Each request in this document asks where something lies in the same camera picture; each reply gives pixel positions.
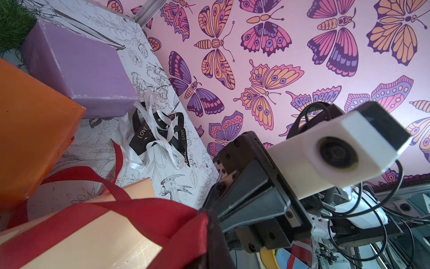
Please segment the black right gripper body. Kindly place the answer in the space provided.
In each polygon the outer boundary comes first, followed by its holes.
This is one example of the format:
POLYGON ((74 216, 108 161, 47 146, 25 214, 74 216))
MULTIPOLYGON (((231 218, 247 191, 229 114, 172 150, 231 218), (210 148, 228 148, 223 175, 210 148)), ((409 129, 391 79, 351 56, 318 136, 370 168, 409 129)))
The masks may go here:
POLYGON ((219 171, 202 208, 215 213, 228 250, 258 253, 309 239, 313 225, 254 132, 245 132, 214 158, 219 171))

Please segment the red ribbon bow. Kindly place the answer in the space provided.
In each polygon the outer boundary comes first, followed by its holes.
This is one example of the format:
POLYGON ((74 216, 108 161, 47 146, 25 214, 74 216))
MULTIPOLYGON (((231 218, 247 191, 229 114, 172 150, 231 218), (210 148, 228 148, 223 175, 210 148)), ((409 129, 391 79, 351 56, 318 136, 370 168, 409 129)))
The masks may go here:
POLYGON ((102 183, 109 194, 75 204, 1 235, 3 269, 189 269, 205 266, 206 213, 155 198, 148 180, 123 189, 88 167, 46 183, 102 183))

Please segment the black lettered ribbon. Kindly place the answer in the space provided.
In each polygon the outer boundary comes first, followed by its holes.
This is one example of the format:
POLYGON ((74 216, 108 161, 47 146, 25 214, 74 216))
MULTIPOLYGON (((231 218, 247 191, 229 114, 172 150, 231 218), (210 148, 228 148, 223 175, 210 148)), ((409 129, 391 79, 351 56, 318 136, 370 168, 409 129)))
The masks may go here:
POLYGON ((150 148, 161 146, 178 169, 189 165, 184 114, 173 112, 167 115, 162 111, 150 114, 142 102, 135 106, 131 122, 133 136, 128 146, 137 156, 149 156, 150 148))

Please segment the white satin ribbon bow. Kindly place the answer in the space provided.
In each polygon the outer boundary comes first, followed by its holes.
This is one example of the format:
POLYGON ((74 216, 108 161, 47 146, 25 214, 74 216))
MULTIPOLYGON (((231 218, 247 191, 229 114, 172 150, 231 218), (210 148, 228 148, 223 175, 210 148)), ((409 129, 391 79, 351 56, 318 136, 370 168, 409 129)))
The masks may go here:
POLYGON ((130 112, 119 122, 124 160, 135 170, 143 171, 154 161, 160 149, 175 169, 188 164, 185 117, 153 91, 144 93, 130 112))

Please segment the large tan gift box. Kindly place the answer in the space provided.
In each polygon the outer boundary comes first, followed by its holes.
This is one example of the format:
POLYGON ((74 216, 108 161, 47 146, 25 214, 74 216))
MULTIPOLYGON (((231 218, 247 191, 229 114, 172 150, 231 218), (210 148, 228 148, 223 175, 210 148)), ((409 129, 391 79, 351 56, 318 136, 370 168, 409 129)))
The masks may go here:
MULTIPOLYGON (((151 179, 124 188, 131 198, 155 198, 151 179)), ((22 262, 30 243, 51 239, 51 232, 41 238, 21 241, 8 249, 7 243, 18 239, 55 214, 33 220, 1 233, 1 269, 12 269, 11 262, 22 262)), ((145 238, 125 217, 112 211, 99 216, 55 246, 18 269, 147 269, 162 247, 145 238)))

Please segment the lilac gift box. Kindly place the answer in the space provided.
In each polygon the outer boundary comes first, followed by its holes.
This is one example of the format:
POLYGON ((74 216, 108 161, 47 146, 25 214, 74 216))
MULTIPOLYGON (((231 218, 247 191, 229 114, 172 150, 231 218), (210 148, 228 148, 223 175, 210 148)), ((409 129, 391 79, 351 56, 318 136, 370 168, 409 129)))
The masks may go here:
POLYGON ((21 54, 29 74, 86 108, 85 118, 122 117, 138 99, 116 50, 38 20, 21 54))

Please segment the orange gift box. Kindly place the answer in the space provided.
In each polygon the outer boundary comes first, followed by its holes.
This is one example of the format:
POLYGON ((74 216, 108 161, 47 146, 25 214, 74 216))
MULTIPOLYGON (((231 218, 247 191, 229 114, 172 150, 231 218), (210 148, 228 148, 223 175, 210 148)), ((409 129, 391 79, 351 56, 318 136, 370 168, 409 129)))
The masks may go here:
POLYGON ((1 60, 1 211, 28 199, 65 153, 86 109, 1 60))

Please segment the green artificial grass mat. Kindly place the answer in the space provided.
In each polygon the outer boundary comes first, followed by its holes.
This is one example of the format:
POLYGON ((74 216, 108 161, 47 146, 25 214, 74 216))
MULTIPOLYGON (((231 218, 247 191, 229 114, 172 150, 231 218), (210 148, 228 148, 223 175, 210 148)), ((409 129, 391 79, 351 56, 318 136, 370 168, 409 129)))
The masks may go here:
POLYGON ((20 1, 1 1, 1 56, 19 49, 36 21, 35 12, 20 1))

